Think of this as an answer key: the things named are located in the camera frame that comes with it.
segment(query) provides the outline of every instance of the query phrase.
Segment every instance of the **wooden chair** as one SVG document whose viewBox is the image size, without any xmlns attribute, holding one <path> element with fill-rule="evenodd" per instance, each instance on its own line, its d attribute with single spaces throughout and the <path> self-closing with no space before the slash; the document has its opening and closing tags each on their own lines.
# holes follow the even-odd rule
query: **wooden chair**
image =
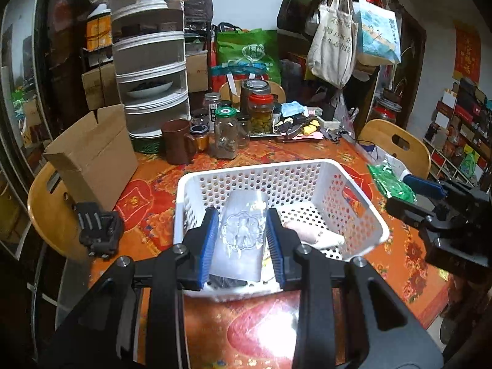
<svg viewBox="0 0 492 369">
<path fill-rule="evenodd" d="M 241 95 L 242 83 L 242 80 L 234 81 L 238 95 Z M 268 83 L 270 84 L 270 88 L 272 89 L 272 94 L 276 94 L 277 96 L 279 96 L 279 103 L 285 103 L 287 99 L 285 98 L 285 91 L 282 86 L 280 86 L 278 83 L 275 83 L 274 81 L 268 81 Z M 240 103 L 240 97 L 232 93 L 229 87 L 229 83 L 227 82 L 220 87 L 219 93 L 222 100 L 232 101 L 233 105 L 238 105 Z"/>
<path fill-rule="evenodd" d="M 60 175 L 48 162 L 29 190 L 29 217 L 46 244 L 66 258 L 82 262 L 88 254 L 79 243 L 79 222 L 72 204 Z"/>
<path fill-rule="evenodd" d="M 414 175 L 427 179 L 431 170 L 431 155 L 419 139 L 406 130 L 381 119 L 366 123 L 359 140 L 370 141 L 402 161 Z"/>
</svg>

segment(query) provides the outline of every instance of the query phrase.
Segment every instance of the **white tiered storage rack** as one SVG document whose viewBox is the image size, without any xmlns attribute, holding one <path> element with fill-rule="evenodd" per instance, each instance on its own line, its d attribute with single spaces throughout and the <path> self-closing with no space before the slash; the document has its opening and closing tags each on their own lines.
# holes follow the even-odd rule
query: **white tiered storage rack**
<svg viewBox="0 0 492 369">
<path fill-rule="evenodd" d="M 167 120 L 190 119 L 184 3 L 111 0 L 113 58 L 136 150 L 155 153 Z"/>
</svg>

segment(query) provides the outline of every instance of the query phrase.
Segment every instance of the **metal bolt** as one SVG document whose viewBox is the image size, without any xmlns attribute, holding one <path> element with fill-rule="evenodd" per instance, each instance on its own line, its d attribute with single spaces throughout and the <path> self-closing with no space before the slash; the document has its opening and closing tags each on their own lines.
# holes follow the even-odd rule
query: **metal bolt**
<svg viewBox="0 0 492 369">
<path fill-rule="evenodd" d="M 308 255 L 312 251 L 312 248 L 309 245 L 301 244 L 297 247 L 297 252 L 302 255 Z"/>
<path fill-rule="evenodd" d="M 363 268 L 364 266 L 367 265 L 367 260 L 366 258 L 364 257 L 361 257 L 361 256 L 357 256 L 355 257 L 354 259 L 352 259 L 352 263 L 355 265 L 355 266 L 358 266 L 360 268 Z"/>
<path fill-rule="evenodd" d="M 181 255 L 186 252 L 186 245 L 184 244 L 176 244 L 173 246 L 173 253 Z"/>
<path fill-rule="evenodd" d="M 126 255 L 118 257 L 116 260 L 116 265 L 121 266 L 121 267 L 126 267 L 130 265 L 131 259 L 130 257 L 127 257 Z"/>
</svg>

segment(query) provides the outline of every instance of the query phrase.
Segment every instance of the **white plastic basket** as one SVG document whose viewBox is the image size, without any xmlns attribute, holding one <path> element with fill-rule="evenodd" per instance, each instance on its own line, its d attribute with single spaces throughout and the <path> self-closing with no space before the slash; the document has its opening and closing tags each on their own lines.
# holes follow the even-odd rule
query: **white plastic basket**
<svg viewBox="0 0 492 369">
<path fill-rule="evenodd" d="M 277 209 L 282 223 L 299 220 L 345 236 L 345 245 L 340 249 L 322 251 L 330 258 L 348 261 L 365 255 L 387 241 L 390 234 L 374 205 L 341 165 L 330 159 L 317 159 L 184 175 L 178 183 L 174 244 L 181 243 L 189 229 L 200 226 L 207 207 L 220 212 L 235 189 L 266 192 L 269 208 Z M 221 302 L 279 292 L 268 248 L 265 250 L 260 282 L 228 289 L 206 284 L 200 292 L 186 293 Z"/>
</svg>

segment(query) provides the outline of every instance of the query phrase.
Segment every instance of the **green lid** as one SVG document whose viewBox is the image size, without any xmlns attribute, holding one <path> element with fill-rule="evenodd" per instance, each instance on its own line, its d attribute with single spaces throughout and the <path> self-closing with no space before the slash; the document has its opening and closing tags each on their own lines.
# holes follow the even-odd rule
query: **green lid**
<svg viewBox="0 0 492 369">
<path fill-rule="evenodd" d="M 229 107 L 222 107 L 216 109 L 216 115 L 219 118 L 232 118 L 236 116 L 237 112 L 238 112 L 237 109 L 229 108 Z"/>
</svg>

